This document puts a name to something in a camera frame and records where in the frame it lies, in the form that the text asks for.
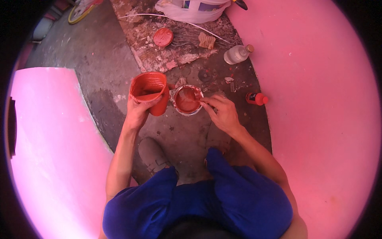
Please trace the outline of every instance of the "foot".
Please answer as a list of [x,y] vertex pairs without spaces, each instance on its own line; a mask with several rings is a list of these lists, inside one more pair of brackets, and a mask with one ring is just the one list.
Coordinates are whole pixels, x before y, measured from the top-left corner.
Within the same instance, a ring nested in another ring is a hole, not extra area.
[[153,138],[144,138],[139,143],[138,153],[142,161],[153,172],[158,172],[166,166],[172,166],[160,145]]

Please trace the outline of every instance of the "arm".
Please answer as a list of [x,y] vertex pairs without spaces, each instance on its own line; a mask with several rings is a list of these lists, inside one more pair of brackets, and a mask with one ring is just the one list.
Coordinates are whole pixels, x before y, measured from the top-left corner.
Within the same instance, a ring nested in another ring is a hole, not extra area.
[[296,199],[290,190],[286,173],[271,153],[239,123],[235,104],[220,95],[202,98],[200,104],[208,112],[215,125],[241,145],[252,159],[256,170],[276,182],[284,190],[293,208],[293,219],[290,227],[281,238],[307,238],[308,231],[298,214]]
[[[123,123],[117,148],[110,163],[109,171],[107,172],[106,203],[128,186],[133,165],[136,137],[149,116],[147,109],[158,103],[161,98],[162,97],[159,97],[150,103],[138,104],[129,97],[127,102],[128,114]],[[99,239],[106,239],[102,225]]]

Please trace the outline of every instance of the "hand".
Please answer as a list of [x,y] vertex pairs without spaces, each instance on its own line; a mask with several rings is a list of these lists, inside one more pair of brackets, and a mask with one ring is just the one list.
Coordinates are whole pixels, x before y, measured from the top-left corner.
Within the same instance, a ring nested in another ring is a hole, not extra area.
[[148,109],[158,103],[162,97],[163,96],[159,96],[158,99],[151,102],[138,103],[129,95],[127,101],[127,116],[123,124],[123,130],[139,131],[149,116]]
[[[215,107],[217,113],[208,104]],[[235,104],[229,99],[215,94],[210,98],[200,99],[200,105],[207,111],[215,125],[231,137],[241,128]]]

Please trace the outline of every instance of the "pink wall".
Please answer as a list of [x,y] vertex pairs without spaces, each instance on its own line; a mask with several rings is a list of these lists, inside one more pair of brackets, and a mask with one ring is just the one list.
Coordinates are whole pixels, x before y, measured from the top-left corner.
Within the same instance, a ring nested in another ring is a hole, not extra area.
[[246,3],[248,11],[234,4],[227,14],[243,43],[255,47],[274,156],[309,238],[345,238],[379,160],[379,96],[366,52],[329,0]]
[[113,153],[99,134],[74,70],[15,73],[16,156],[13,176],[42,238],[97,238]]

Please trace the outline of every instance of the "bottle label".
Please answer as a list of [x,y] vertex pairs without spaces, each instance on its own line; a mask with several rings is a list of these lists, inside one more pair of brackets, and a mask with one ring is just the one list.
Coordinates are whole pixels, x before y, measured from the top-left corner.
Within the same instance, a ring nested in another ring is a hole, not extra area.
[[250,94],[250,95],[248,96],[248,99],[249,99],[250,101],[255,101],[255,96],[256,96],[256,93],[252,93],[252,94]]

